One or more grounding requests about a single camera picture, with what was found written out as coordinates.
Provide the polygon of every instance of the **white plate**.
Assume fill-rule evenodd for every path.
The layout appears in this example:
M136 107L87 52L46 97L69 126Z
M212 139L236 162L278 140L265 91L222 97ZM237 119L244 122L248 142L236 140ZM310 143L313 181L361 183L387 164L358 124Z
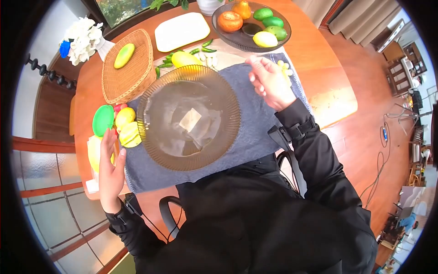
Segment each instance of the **white plate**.
M187 44L204 39L210 34L210 27L202 14L190 12L169 19L155 29L157 49L169 52Z

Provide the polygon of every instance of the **tripod stand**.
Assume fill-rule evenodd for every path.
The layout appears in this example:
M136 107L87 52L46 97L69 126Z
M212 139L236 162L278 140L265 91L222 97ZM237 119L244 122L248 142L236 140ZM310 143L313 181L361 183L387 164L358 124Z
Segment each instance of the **tripod stand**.
M401 105L399 105L397 103L396 103L396 105L403 109L402 113L401 114L387 113L386 116L388 118L397 118L398 117L399 124L400 124L400 122L413 119L413 125L410 128L409 132L411 132L411 130L414 128L415 124L417 123L418 119L420 119L420 117L428 116L428 115L431 115L433 113L433 111L429 111L429 112L422 113L422 114L416 114L412 110L410 110L409 108L405 108L404 106L401 106ZM405 132L405 134L407 136L408 134L407 134L405 128L402 127L402 129L403 129L403 131Z

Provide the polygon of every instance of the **hand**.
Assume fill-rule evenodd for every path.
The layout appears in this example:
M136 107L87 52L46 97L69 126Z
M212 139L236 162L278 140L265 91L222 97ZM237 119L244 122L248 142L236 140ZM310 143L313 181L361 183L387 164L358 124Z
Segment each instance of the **hand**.
M254 55L245 63L252 66L248 76L255 92L263 97L268 106L276 111L282 111L295 101L296 97L277 64L265 57Z
M115 129L107 128L100 143L99 163L99 193L103 211L116 214L121 205L119 194L125 182L126 149L122 149L117 158L116 166L111 163L111 155L114 152L114 143L117 140Z

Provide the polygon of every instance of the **white vase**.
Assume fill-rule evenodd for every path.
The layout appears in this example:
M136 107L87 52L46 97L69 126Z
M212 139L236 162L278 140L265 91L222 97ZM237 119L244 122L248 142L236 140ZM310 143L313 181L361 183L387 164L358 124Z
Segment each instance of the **white vase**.
M222 2L219 2L218 0L196 0L201 13L205 16L212 16L213 12L215 12L220 6L224 5L227 1L228 0L222 0Z
M115 43L107 41L103 37L100 39L99 44L96 45L96 50L97 53L99 53L100 59L102 59L102 61L105 59L106 54L114 45Z

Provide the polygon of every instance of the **wicker basket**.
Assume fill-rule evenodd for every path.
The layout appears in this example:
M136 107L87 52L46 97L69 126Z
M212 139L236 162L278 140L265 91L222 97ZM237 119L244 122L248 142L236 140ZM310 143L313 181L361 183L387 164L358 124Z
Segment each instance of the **wicker basket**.
M117 54L129 43L135 46L134 54L124 67L115 69ZM151 38L144 29L137 29L117 42L103 62L102 91L105 101L109 104L126 103L144 92L156 80L153 61Z

